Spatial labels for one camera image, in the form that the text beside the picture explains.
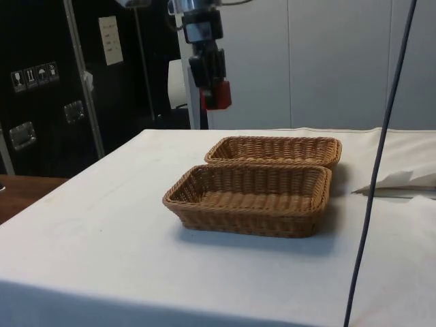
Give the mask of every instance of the metal latch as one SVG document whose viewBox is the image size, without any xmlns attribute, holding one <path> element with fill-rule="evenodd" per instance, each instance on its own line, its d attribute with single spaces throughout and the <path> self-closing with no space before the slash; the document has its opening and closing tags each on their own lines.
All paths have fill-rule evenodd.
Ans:
<svg viewBox="0 0 436 327">
<path fill-rule="evenodd" d="M 64 106 L 63 111 L 65 112 L 67 123 L 70 125 L 84 118 L 83 103 L 80 100 Z"/>
<path fill-rule="evenodd" d="M 9 130 L 12 146 L 15 151 L 24 149 L 36 142 L 36 133 L 31 121 Z"/>
</svg>

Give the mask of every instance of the wooden table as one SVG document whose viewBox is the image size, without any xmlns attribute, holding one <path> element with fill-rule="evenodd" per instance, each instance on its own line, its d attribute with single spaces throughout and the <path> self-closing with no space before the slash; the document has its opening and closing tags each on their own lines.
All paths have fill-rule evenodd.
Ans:
<svg viewBox="0 0 436 327">
<path fill-rule="evenodd" d="M 0 225 L 68 181 L 65 178 L 0 175 Z"/>
</svg>

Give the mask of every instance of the wicker basket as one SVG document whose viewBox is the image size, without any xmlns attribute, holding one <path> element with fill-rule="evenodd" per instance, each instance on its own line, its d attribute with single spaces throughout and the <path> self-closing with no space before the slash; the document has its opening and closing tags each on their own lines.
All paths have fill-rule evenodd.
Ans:
<svg viewBox="0 0 436 327">
<path fill-rule="evenodd" d="M 221 140 L 206 155 L 209 164 L 313 165 L 334 168 L 342 144 L 334 138 L 237 136 Z"/>
<path fill-rule="evenodd" d="M 197 166 L 163 203 L 190 229 L 308 237 L 326 207 L 331 177 L 319 166 Z"/>
</svg>

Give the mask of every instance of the white wall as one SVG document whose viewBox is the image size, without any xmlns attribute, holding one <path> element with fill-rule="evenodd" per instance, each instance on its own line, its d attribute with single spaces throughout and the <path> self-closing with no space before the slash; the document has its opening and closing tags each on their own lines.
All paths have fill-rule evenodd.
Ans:
<svg viewBox="0 0 436 327">
<path fill-rule="evenodd" d="M 389 84 L 395 73 L 411 0 L 394 0 Z M 418 0 L 391 126 L 436 129 L 436 1 Z"/>
<path fill-rule="evenodd" d="M 383 119 L 391 0 L 290 0 L 292 127 Z"/>
<path fill-rule="evenodd" d="M 234 105 L 209 114 L 210 126 L 380 126 L 410 1 L 255 0 L 223 7 L 221 45 Z M 393 128 L 436 129 L 435 17 L 436 0 L 419 0 Z M 187 69 L 191 49 L 181 41 Z M 192 81 L 190 92 L 195 111 Z"/>
</svg>

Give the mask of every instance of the white label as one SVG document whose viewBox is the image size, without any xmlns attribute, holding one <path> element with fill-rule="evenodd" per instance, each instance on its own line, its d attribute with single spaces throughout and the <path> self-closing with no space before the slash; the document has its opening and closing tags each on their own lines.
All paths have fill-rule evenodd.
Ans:
<svg viewBox="0 0 436 327">
<path fill-rule="evenodd" d="M 98 21 L 100 24 L 100 33 L 102 34 L 106 65 L 114 65 L 115 63 L 124 61 L 116 17 L 101 17 L 98 18 Z"/>
</svg>

